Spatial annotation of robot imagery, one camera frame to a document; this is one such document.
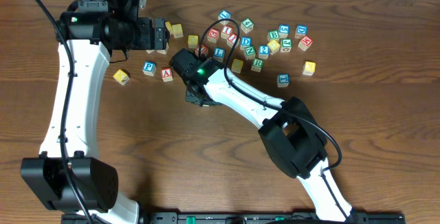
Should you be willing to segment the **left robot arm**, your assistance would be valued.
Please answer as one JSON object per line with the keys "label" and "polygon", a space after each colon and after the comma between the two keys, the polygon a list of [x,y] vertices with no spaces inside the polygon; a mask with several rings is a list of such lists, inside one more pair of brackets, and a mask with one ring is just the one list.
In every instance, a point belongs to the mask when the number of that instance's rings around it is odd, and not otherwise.
{"label": "left robot arm", "polygon": [[114,51],[162,50],[163,19],[141,17],[146,0],[75,0],[52,21],[59,74],[49,128],[21,176],[64,223],[147,223],[140,204],[119,191],[117,170],[99,158],[96,139],[102,83]]}

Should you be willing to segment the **yellow O block front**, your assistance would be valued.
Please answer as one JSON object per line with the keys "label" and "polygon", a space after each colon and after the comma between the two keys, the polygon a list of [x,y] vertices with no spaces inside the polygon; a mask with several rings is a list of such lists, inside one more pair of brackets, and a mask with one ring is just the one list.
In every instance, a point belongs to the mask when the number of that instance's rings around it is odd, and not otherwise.
{"label": "yellow O block front", "polygon": [[234,73],[238,73],[238,74],[241,73],[241,70],[243,68],[243,64],[244,64],[244,62],[242,60],[235,58],[231,64],[231,71]]}

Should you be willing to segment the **green R block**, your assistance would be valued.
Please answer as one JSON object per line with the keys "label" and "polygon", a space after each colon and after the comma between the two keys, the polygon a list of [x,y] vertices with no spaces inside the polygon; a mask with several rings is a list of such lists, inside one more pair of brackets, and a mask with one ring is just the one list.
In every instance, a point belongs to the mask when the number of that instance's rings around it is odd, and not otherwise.
{"label": "green R block", "polygon": [[262,68],[264,65],[264,60],[260,59],[260,58],[255,58],[252,61],[252,66],[251,66],[251,70],[255,71],[255,72],[261,72]]}

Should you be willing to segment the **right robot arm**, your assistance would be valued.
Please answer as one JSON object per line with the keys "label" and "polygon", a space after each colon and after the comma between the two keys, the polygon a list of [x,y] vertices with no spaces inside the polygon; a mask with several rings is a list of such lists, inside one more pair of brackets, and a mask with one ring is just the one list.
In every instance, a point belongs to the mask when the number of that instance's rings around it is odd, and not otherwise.
{"label": "right robot arm", "polygon": [[169,65],[194,96],[226,105],[255,125],[269,158],[284,174],[301,182],[320,220],[353,220],[353,208],[331,175],[342,160],[330,164],[325,150],[327,143],[337,143],[304,102],[269,96],[218,60],[199,58],[186,49],[178,51]]}

